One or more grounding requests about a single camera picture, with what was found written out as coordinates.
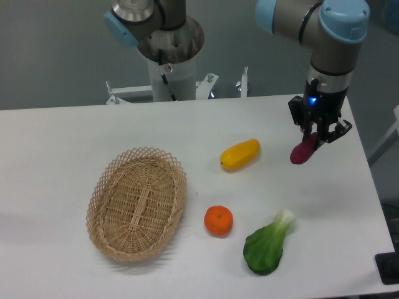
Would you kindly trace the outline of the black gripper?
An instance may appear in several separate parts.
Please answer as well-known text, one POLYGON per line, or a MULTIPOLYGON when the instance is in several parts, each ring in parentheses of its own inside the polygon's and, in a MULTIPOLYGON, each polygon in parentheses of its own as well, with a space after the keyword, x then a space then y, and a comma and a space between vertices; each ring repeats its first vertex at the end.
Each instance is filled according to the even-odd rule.
POLYGON ((339 119, 347 88, 339 92, 325 92, 318 89, 313 79, 306 82, 303 96, 295 96, 288 103, 292 119, 296 125, 300 125, 302 142, 308 140, 312 134, 313 123, 317 125, 317 148, 324 143, 332 143, 346 135, 351 129, 351 122, 339 119), (330 125, 335 123, 332 131, 330 125))

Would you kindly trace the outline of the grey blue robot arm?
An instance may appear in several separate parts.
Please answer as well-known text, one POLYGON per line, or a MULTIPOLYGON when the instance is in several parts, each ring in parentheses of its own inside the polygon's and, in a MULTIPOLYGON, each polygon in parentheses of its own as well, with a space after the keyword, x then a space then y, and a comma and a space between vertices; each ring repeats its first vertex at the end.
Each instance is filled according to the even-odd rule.
MULTIPOLYGON (((289 102, 303 142, 315 149, 352 127, 340 112, 362 42, 370 9, 365 1, 258 1, 257 24, 312 52, 303 96, 289 102)), ((155 63, 161 101, 184 100, 172 85, 173 67, 194 58, 204 43, 201 26, 184 1, 113 1, 104 14, 110 33, 155 63)))

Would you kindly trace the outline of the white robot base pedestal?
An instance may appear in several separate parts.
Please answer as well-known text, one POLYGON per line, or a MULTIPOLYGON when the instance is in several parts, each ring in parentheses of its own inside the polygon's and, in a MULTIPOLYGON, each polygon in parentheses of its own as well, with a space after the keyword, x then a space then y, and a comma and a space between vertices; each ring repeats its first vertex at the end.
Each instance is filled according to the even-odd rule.
POLYGON ((203 44, 203 29, 190 16, 176 30, 159 29, 140 42, 137 49, 147 63, 151 86, 156 88, 163 74, 167 82, 186 78, 196 82, 196 57, 203 44))

